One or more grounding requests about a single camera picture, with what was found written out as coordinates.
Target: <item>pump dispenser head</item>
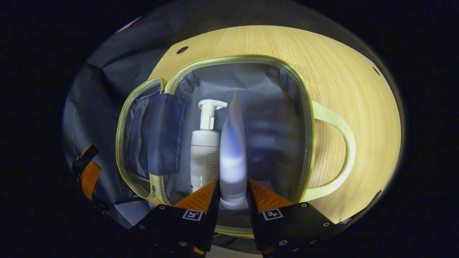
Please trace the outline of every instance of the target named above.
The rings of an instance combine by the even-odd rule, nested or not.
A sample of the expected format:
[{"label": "pump dispenser head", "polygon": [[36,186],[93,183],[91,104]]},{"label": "pump dispenser head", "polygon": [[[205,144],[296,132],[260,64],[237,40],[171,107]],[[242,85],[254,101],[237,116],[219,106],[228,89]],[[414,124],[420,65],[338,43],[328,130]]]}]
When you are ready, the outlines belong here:
[{"label": "pump dispenser head", "polygon": [[212,130],[215,110],[227,107],[228,103],[216,100],[202,100],[198,103],[201,109],[201,124],[199,130]]}]

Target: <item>inner pocket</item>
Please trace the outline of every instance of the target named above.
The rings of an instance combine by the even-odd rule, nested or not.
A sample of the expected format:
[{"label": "inner pocket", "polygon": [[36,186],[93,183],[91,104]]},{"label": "inner pocket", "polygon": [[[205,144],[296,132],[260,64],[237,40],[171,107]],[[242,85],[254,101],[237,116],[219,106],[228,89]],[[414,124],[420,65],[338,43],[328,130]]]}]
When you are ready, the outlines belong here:
[{"label": "inner pocket", "polygon": [[150,192],[150,176],[179,172],[181,137],[187,103],[171,94],[148,90],[129,111],[126,165],[138,185]]}]

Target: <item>black backdrop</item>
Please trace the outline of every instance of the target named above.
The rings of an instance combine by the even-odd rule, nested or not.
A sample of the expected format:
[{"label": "black backdrop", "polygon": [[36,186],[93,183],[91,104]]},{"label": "black backdrop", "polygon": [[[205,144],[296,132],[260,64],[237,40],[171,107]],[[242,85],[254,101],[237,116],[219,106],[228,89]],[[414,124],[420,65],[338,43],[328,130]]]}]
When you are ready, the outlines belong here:
[{"label": "black backdrop", "polygon": [[[6,121],[21,132],[5,144],[7,256],[131,256],[142,248],[87,205],[61,142],[69,85],[116,30],[159,6],[153,1],[15,1],[6,4]],[[449,256],[458,184],[453,176],[458,86],[452,77],[454,2],[305,2],[368,43],[392,71],[407,110],[407,149],[391,188],[360,221],[311,256]]]}]

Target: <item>bag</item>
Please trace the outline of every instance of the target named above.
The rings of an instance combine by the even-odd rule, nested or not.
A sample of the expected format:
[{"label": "bag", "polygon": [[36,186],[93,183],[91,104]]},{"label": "bag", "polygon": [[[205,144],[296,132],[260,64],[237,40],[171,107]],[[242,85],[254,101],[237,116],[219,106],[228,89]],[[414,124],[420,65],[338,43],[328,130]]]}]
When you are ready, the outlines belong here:
[{"label": "bag", "polygon": [[[259,55],[201,60],[179,70],[164,85],[152,78],[136,88],[122,108],[116,160],[122,178],[154,205],[174,205],[191,191],[190,140],[199,129],[203,99],[230,102],[238,92],[245,133],[248,177],[294,203],[336,190],[355,159],[353,133],[343,118],[312,101],[304,80],[282,60]],[[306,189],[315,154],[314,119],[344,136],[346,160],[331,182]],[[220,132],[226,113],[215,117]],[[218,213],[216,232],[253,238],[248,208]]]}]

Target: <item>hole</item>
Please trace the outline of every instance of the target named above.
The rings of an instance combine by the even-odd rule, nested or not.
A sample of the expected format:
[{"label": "hole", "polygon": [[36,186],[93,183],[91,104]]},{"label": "hole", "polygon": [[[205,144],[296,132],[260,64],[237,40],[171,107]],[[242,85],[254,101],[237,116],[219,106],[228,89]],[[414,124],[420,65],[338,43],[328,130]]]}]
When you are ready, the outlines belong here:
[{"label": "hole", "polygon": [[376,68],[373,67],[373,70],[374,70],[379,76],[381,76],[381,75],[379,74],[378,70],[376,70]]},{"label": "hole", "polygon": [[177,51],[177,54],[181,54],[181,53],[185,52],[185,50],[187,50],[187,49],[188,49],[188,46],[184,46],[181,49],[179,49],[179,51]]}]

